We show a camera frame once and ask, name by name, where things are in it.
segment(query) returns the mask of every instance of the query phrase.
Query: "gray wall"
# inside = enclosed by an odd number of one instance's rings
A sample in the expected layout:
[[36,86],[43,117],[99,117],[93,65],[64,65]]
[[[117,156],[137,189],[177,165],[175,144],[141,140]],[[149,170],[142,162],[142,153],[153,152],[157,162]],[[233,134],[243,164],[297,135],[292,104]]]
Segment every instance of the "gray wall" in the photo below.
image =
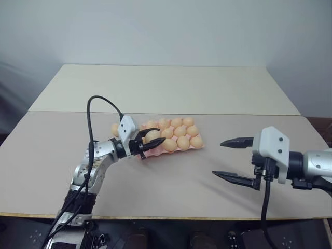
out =
[[2,0],[0,132],[63,63],[266,66],[306,116],[332,117],[331,0]]

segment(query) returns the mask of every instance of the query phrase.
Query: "black cable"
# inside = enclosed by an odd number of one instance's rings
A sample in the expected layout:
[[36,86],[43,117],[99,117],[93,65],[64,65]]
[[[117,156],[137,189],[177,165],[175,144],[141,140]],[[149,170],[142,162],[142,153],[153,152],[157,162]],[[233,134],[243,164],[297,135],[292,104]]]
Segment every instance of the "black cable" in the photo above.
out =
[[93,139],[93,132],[92,132],[92,125],[91,125],[91,113],[90,113],[90,105],[91,105],[91,101],[93,99],[102,99],[104,101],[106,101],[108,104],[110,104],[112,107],[114,107],[114,109],[119,113],[120,115],[120,120],[123,118],[123,113],[119,110],[119,108],[116,107],[115,104],[113,104],[110,100],[108,100],[105,97],[99,96],[99,95],[94,95],[91,98],[89,98],[88,103],[87,103],[87,119],[88,119],[88,130],[89,130],[89,137],[90,137],[90,142],[88,145],[88,153],[89,153],[89,162],[88,162],[88,172],[85,175],[85,180],[83,181],[82,185],[80,186],[80,188],[77,190],[77,192],[75,193],[75,195],[70,199],[70,201],[66,204],[66,206],[60,211],[60,213],[56,216],[56,218],[54,219],[53,223],[51,224],[49,231],[47,232],[47,235],[44,239],[44,242],[41,246],[41,249],[44,248],[44,246],[46,245],[46,243],[48,242],[49,239],[51,239],[57,232],[59,232],[65,225],[69,224],[69,222],[71,220],[73,220],[75,218],[75,216],[78,214],[81,206],[75,211],[74,215],[67,220],[66,223],[64,223],[64,225],[61,225],[59,228],[57,228],[52,234],[51,231],[54,228],[54,226],[56,225],[56,223],[59,221],[60,217],[64,214],[64,212],[66,212],[66,210],[69,208],[69,206],[73,203],[73,201],[77,198],[77,196],[79,195],[79,193],[82,191],[82,189],[85,187],[85,198],[88,195],[88,190],[89,190],[89,179],[90,179],[90,174],[92,171],[92,167],[93,167],[93,161],[94,161],[94,139]]
[[263,201],[263,207],[261,209],[261,227],[263,230],[264,237],[266,241],[269,243],[270,247],[272,249],[278,249],[276,245],[273,243],[271,240],[271,237],[268,233],[268,227],[266,223],[266,212],[268,210],[268,205],[269,205],[269,199],[270,199],[270,189],[271,189],[271,182],[269,180],[265,181],[265,196],[264,196],[264,201]]

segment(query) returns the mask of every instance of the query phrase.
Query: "pink egg tray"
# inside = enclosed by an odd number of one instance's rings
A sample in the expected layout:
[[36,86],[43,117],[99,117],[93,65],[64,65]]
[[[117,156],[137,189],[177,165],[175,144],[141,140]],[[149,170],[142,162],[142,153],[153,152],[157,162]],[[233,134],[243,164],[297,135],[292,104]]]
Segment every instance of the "pink egg tray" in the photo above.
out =
[[[141,125],[141,129],[146,129],[146,124]],[[189,140],[191,139],[191,136],[189,134],[185,134],[185,137],[187,137]],[[198,133],[195,137],[202,138],[200,133]],[[171,137],[171,139],[174,140],[174,141],[177,141],[178,137],[173,135]],[[201,149],[203,147],[204,147],[204,145],[202,145],[200,148],[195,148],[194,146],[190,145],[189,149]],[[182,151],[179,147],[177,147],[177,149],[174,150],[174,151],[167,151],[162,147],[162,145],[159,145],[158,147],[156,147],[154,149],[151,149],[151,150],[148,150],[148,151],[144,152],[144,155],[145,155],[146,158],[148,158],[148,157],[151,157],[151,156],[159,156],[159,155],[164,154],[164,153],[172,154],[175,151],[179,151],[179,150]]]

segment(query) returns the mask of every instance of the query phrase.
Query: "dark floor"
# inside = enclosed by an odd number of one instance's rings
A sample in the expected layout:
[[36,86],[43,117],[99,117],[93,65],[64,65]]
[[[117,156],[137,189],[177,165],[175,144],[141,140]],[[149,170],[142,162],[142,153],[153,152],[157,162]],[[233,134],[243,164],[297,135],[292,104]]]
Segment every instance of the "dark floor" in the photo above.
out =
[[[194,231],[210,236],[218,249],[232,248],[229,231],[237,234],[238,249],[269,248],[260,230],[260,222],[211,220],[96,220],[93,233],[110,237],[108,249],[123,249],[128,235],[144,227],[149,233],[149,248],[187,249]],[[37,249],[50,220],[0,216],[1,249]],[[270,222],[269,232],[280,249],[328,249],[329,241],[322,220]]]

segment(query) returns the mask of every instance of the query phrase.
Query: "egg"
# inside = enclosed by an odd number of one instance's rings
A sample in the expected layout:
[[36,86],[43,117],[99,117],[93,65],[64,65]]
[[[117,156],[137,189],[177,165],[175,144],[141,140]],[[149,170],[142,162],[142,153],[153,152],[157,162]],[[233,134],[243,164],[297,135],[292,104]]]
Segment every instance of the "egg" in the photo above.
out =
[[191,137],[197,136],[198,135],[198,128],[197,126],[189,126],[187,128],[187,134],[190,135]]
[[175,136],[184,136],[187,133],[187,130],[183,126],[179,126],[174,130]]
[[195,147],[195,149],[200,149],[203,147],[203,140],[199,136],[192,137],[190,139],[190,145]]
[[177,149],[177,143],[173,139],[165,139],[161,144],[162,148],[168,152],[173,152]]
[[189,139],[186,136],[179,136],[177,139],[177,145],[181,150],[187,150],[189,149],[190,142]]
[[146,124],[146,128],[150,129],[150,128],[156,128],[157,127],[157,122],[150,120],[148,121],[148,123]]
[[153,139],[157,139],[160,137],[160,131],[149,131],[146,135],[145,135],[145,142],[146,143],[150,143],[151,140]]
[[182,125],[182,118],[174,118],[171,121],[171,126],[173,126],[174,128],[179,127]]
[[119,136],[118,128],[119,128],[119,124],[117,124],[117,123],[114,123],[114,124],[110,127],[110,130],[112,131],[112,134],[113,134],[114,136]]
[[190,117],[188,117],[188,118],[184,118],[184,119],[183,119],[183,124],[184,124],[185,126],[187,126],[187,127],[189,127],[189,126],[193,126],[193,124],[194,124],[194,122],[193,122],[193,118],[190,118]]
[[170,121],[165,119],[165,118],[161,118],[158,122],[158,127],[161,129],[161,130],[164,130],[166,128],[168,128],[170,126]]
[[173,136],[173,130],[171,128],[166,128],[161,132],[161,137],[166,137],[170,139]]

